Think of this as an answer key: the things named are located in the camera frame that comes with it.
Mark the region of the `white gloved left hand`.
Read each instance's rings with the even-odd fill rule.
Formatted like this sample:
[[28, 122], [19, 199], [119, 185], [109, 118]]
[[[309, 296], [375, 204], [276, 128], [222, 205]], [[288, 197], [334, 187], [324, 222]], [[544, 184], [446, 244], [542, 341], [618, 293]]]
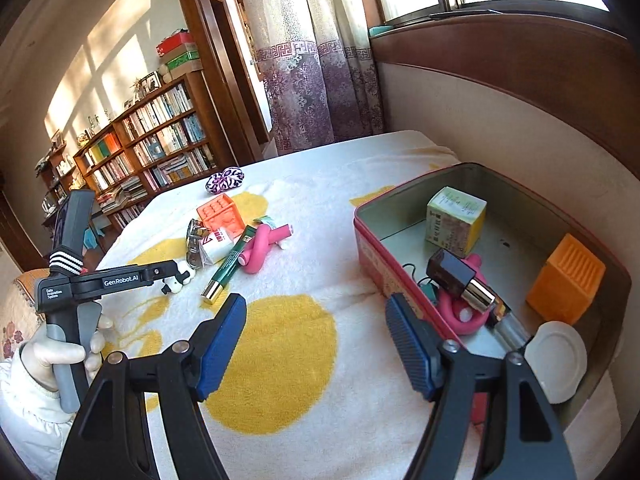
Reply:
[[89, 351], [81, 344], [51, 339], [47, 335], [47, 326], [40, 326], [22, 347], [20, 359], [29, 376], [49, 391], [58, 391], [53, 373], [55, 365], [82, 364], [89, 379], [93, 380], [102, 365], [101, 352], [106, 344], [104, 332], [113, 326], [114, 323], [108, 316], [100, 316], [98, 327], [90, 339]]

